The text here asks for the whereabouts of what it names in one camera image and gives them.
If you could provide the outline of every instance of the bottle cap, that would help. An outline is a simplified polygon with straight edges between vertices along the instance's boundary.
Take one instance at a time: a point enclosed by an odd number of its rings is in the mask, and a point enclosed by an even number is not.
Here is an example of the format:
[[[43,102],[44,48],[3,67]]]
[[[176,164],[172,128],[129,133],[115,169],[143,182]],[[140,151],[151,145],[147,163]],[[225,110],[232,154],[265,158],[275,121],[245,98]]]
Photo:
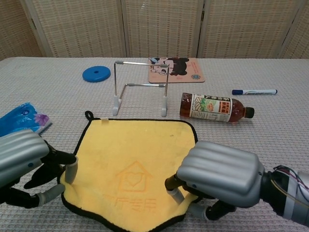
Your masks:
[[[105,66],[93,66],[83,72],[83,79],[88,82],[99,82],[109,78],[111,71]]]
[[[254,116],[254,108],[252,107],[246,107],[246,114],[245,117],[246,118],[253,118]]]
[[[233,95],[242,95],[243,91],[241,89],[234,89],[232,90]]]

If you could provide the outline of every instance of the woven folding screen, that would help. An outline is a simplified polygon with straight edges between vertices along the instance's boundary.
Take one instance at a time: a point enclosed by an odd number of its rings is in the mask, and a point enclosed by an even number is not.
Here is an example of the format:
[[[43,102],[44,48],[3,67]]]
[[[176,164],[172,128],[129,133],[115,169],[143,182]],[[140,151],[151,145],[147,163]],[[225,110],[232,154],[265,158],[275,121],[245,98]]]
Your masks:
[[[299,0],[208,0],[200,58],[274,58]]]
[[[120,1],[29,0],[54,57],[125,57]]]
[[[130,57],[196,57],[204,0],[122,0]]]
[[[19,0],[0,1],[0,60],[8,57],[41,57]]]
[[[281,58],[309,59],[309,0],[301,11],[296,29],[292,33]]]

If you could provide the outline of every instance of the table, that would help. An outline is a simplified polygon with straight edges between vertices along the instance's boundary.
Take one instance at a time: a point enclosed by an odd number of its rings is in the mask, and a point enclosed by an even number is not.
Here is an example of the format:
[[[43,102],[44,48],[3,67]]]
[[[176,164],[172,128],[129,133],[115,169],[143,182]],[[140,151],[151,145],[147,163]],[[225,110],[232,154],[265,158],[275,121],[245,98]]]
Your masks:
[[[0,62],[0,116],[24,102],[48,114],[53,125],[42,133],[59,150],[73,152],[87,119],[95,117],[164,119],[160,115],[158,88],[132,87],[124,95],[117,116],[112,116],[113,63],[115,60],[147,62],[147,58],[10,58]],[[199,140],[208,140],[256,153],[267,170],[282,164],[309,172],[309,60],[305,59],[198,59],[205,83],[170,84],[166,119],[179,119],[183,92],[235,97],[255,108],[253,119],[236,125],[188,119]],[[88,83],[82,72],[95,65],[111,69],[104,82]],[[117,66],[118,91],[124,83],[147,83],[145,66]],[[232,89],[275,88],[276,96],[232,96]],[[29,180],[25,176],[19,185]],[[32,195],[53,186],[52,181],[29,190]],[[100,223],[71,213],[57,198],[34,209],[0,205],[1,231],[109,231]],[[308,231],[302,225],[277,216],[264,202],[237,209],[219,221],[204,222],[187,215],[164,231]]]

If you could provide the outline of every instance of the wire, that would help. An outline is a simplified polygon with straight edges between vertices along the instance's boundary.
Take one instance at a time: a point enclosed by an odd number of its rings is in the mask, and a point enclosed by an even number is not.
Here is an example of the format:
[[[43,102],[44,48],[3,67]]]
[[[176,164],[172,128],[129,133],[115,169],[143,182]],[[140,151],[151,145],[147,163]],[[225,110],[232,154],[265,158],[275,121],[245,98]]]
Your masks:
[[[290,172],[294,173],[295,177],[297,178],[297,180],[299,180],[300,183],[302,183],[304,185],[304,187],[309,190],[309,188],[305,185],[305,183],[303,182],[303,180],[299,177],[299,175],[292,169],[292,168],[289,168],[289,167],[286,167],[286,166],[283,166],[283,165],[279,165],[277,167],[274,168],[274,170],[281,170],[281,169],[287,169],[289,170]]]
[[[294,200],[296,203],[299,203],[300,205],[306,207],[306,208],[309,208],[309,205],[306,205],[305,203],[302,203],[301,201],[299,201],[298,199],[296,199],[295,197],[293,197],[292,195],[288,194],[286,191],[284,191],[278,184],[277,182],[275,182],[274,180],[270,180],[271,183],[273,184],[273,186],[279,190],[283,195],[291,198],[292,200]]]
[[[303,196],[303,198],[304,198],[307,202],[309,202],[308,198],[305,196],[305,194],[304,194],[302,188],[300,187],[300,184],[299,184],[299,183],[302,184],[302,187],[304,187],[308,193],[309,193],[309,188],[305,185],[305,183],[302,181],[302,179],[299,177],[299,175],[296,174],[296,172],[295,172],[292,168],[289,168],[289,167],[280,165],[280,166],[275,167],[274,170],[275,170],[276,172],[285,173],[286,175],[291,176],[295,181],[297,181],[297,182],[298,182],[298,183],[297,183],[297,187],[299,188],[299,191],[300,191],[301,195]]]

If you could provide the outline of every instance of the white plastic foot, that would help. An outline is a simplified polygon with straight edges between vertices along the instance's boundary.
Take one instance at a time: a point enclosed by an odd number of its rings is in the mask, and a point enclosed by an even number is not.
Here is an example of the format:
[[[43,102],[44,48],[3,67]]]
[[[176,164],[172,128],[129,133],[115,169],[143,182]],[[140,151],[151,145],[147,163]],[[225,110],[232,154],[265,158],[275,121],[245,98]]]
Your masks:
[[[114,96],[114,107],[112,109],[112,115],[117,115],[120,108],[120,99],[118,96]]]
[[[161,110],[161,116],[166,117],[168,110],[168,98],[166,96],[163,97],[162,100],[162,110]]]

